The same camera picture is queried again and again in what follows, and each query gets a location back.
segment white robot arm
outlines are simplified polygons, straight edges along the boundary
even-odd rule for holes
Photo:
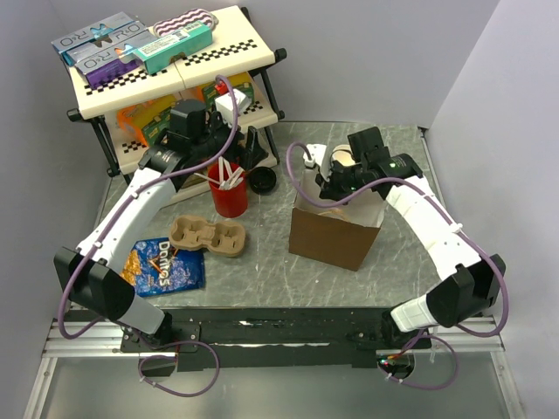
[[[381,197],[413,229],[441,280],[426,294],[390,310],[397,330],[405,333],[433,325],[455,326],[492,306],[500,289],[493,271],[460,237],[461,224],[455,223],[437,200],[413,159],[408,155],[390,156],[377,127],[350,135],[349,144],[355,161],[352,166],[331,161],[325,145],[307,146],[311,155],[304,157],[305,167],[320,174],[317,177],[320,198],[337,201],[383,177],[405,179],[423,191],[420,195],[408,186],[388,183],[377,188]],[[502,259],[498,255],[491,259],[504,273]]]

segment purple box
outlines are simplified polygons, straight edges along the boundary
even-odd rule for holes
[[[104,37],[111,31],[118,29],[125,24],[134,22],[136,19],[130,17],[124,12],[117,13],[111,17],[107,17],[99,22],[90,24],[79,31],[70,33],[65,37],[56,39],[51,42],[54,49],[64,58],[67,64],[70,64],[67,52],[86,42],[91,42],[99,37]]]
[[[86,76],[93,89],[134,70],[141,61],[132,53],[150,42],[157,40],[148,30],[138,33],[89,58],[82,59],[76,68]]]
[[[126,24],[95,41],[80,45],[79,47],[66,53],[70,59],[70,65],[79,63],[81,60],[89,58],[92,55],[99,54],[100,52],[103,52],[106,49],[133,37],[134,35],[142,33],[145,30],[146,26],[142,22],[136,21]]]

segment oreo box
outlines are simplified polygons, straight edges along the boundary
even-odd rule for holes
[[[80,45],[79,47],[66,53],[70,59],[69,65],[74,65],[83,59],[99,54],[109,48],[114,48],[113,45],[117,45],[120,42],[145,31],[146,29],[146,26],[142,22],[136,21],[130,24],[125,24],[121,28],[110,32],[105,37]]]
[[[104,37],[115,29],[119,29],[125,24],[129,24],[131,22],[134,22],[135,20],[135,18],[130,17],[122,11],[99,22],[90,24],[89,26],[82,28],[79,31],[75,31],[74,33],[70,33],[62,38],[55,39],[51,42],[51,44],[54,47],[55,51],[62,56],[64,61],[67,64],[70,64],[70,58],[67,54],[68,51],[87,42],[91,42],[95,39]]]
[[[213,42],[211,29],[199,20],[134,51],[149,74],[159,72]]]
[[[82,59],[76,64],[76,68],[86,76],[89,85],[95,89],[140,65],[140,60],[132,52],[155,39],[155,35],[148,30],[142,31],[105,51]]]
[[[180,251],[167,237],[136,242],[121,276],[141,297],[204,287],[202,251]]]

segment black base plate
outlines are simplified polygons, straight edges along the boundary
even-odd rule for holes
[[[181,308],[173,316],[173,340],[202,340],[219,356],[221,367],[351,365],[376,367],[376,351],[399,349],[416,332],[383,336],[382,315],[389,308]],[[420,340],[415,348],[429,348]],[[122,352],[151,352],[129,335]],[[202,347],[179,349],[178,371],[214,367]]]

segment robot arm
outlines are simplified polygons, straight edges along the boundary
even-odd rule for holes
[[[316,181],[321,185],[320,198],[339,200],[384,177],[405,179],[424,192],[421,196],[407,186],[390,183],[376,188],[418,236],[441,280],[426,294],[393,307],[392,329],[410,332],[437,324],[451,327],[492,306],[500,289],[493,271],[459,236],[461,225],[445,211],[413,159],[408,155],[390,156],[377,127],[350,135],[349,145],[355,161],[352,166],[330,163],[326,146],[308,147],[311,158],[305,157],[305,166],[319,171]],[[438,205],[446,219],[426,198]],[[498,255],[491,259],[504,273],[502,259]]]
[[[171,111],[169,129],[164,130],[155,145],[149,148],[138,163],[134,179],[110,213],[97,229],[77,249],[61,248],[54,264],[60,284],[66,289],[77,266],[88,259],[88,252],[97,248],[93,257],[77,274],[70,292],[70,300],[114,322],[120,322],[152,336],[158,344],[170,340],[171,318],[159,308],[135,294],[134,287],[120,276],[130,249],[155,213],[183,186],[188,175],[175,175],[157,182],[141,194],[135,191],[162,175],[194,167],[214,156],[229,141],[231,130],[223,123],[219,112],[210,114],[207,121],[205,105],[197,100],[179,102]],[[247,143],[250,150],[238,141],[240,132],[233,135],[225,155],[239,161],[243,167],[250,162],[256,165],[266,158],[259,148],[255,130],[249,129]],[[111,224],[108,235],[100,235]]]

